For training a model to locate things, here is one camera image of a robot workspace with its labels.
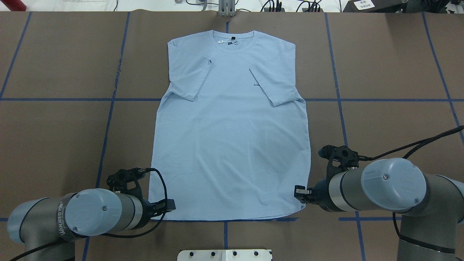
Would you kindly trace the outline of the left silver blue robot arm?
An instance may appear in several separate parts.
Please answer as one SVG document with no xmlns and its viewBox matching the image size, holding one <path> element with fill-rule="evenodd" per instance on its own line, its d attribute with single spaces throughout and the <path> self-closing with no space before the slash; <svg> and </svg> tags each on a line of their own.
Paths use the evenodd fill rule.
<svg viewBox="0 0 464 261">
<path fill-rule="evenodd" d="M 74 261 L 77 240 L 123 238 L 117 232 L 142 228 L 151 218 L 163 218 L 175 209 L 172 199 L 150 203 L 102 188 L 30 200 L 17 206 L 7 220 L 10 239 L 25 246 L 13 260 Z"/>
</svg>

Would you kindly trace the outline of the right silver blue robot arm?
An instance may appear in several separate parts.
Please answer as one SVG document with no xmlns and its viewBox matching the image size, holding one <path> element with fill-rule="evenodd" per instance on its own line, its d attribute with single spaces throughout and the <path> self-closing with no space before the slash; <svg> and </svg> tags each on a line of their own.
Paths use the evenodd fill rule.
<svg viewBox="0 0 464 261">
<path fill-rule="evenodd" d="M 422 172 L 404 158 L 327 173 L 314 187 L 296 185 L 294 197 L 328 212 L 384 210 L 399 238 L 398 261 L 457 261 L 463 224 L 463 183 Z"/>
</svg>

